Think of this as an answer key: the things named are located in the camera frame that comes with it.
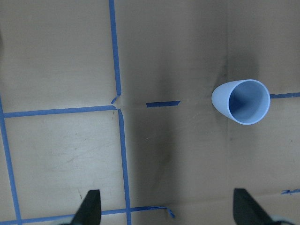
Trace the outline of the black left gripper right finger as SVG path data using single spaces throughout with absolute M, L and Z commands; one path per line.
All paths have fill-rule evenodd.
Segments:
M 244 188 L 233 192 L 233 218 L 237 225 L 279 225 Z

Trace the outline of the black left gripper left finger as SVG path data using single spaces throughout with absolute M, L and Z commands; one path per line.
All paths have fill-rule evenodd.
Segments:
M 89 190 L 70 225 L 99 225 L 101 223 L 100 190 Z

